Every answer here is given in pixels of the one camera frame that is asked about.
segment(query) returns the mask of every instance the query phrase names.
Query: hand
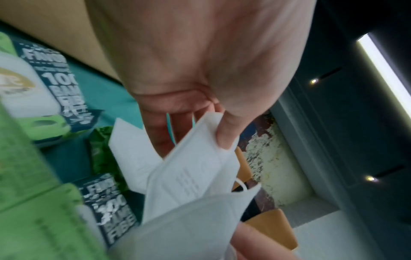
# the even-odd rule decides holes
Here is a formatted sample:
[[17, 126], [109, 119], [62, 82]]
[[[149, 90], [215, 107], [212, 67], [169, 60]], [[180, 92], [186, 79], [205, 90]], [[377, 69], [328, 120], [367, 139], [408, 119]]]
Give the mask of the hand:
[[156, 151], [206, 111], [224, 112], [217, 141], [270, 108], [293, 77], [316, 0], [86, 0], [97, 38], [137, 100]]
[[231, 239], [238, 260], [298, 260], [290, 250], [240, 222]]

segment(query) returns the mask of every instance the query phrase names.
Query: brown cardboard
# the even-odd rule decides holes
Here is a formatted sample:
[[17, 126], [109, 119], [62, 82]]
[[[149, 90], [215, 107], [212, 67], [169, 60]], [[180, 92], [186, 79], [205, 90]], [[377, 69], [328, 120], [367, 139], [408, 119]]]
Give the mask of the brown cardboard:
[[103, 54], [84, 0], [0, 0], [0, 20], [118, 79]]
[[[237, 178], [245, 183], [253, 177], [253, 172], [248, 166], [247, 160], [239, 147], [235, 149], [235, 155], [237, 155], [237, 159], [240, 163], [240, 169], [238, 170]], [[235, 182], [232, 189], [235, 190], [237, 187], [239, 187], [239, 184]]]
[[290, 223], [284, 212], [280, 209], [266, 211], [247, 220], [245, 223], [289, 250], [294, 250], [298, 247], [298, 242]]

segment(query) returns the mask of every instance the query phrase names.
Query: green and white package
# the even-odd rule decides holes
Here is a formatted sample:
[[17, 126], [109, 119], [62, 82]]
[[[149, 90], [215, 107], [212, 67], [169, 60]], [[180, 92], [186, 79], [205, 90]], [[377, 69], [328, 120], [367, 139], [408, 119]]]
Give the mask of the green and white package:
[[34, 143], [53, 144], [93, 128], [66, 58], [58, 51], [0, 32], [0, 98]]

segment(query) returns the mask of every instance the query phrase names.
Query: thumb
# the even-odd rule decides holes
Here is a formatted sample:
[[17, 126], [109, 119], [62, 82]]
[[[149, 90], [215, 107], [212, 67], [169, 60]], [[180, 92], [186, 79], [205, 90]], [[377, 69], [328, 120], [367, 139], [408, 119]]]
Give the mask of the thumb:
[[252, 117], [239, 117], [225, 111], [217, 127], [218, 145], [221, 148], [229, 149], [237, 136], [243, 132], [252, 120]]

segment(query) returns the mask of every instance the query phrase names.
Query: floor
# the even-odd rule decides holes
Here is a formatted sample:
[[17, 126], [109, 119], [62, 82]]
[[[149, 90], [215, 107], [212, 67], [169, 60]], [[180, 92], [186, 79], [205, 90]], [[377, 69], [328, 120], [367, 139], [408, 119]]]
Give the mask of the floor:
[[247, 184], [253, 186], [259, 182], [264, 189], [256, 198], [262, 211], [289, 205], [314, 194], [269, 112], [256, 118], [244, 130], [238, 146], [253, 171], [253, 181]]

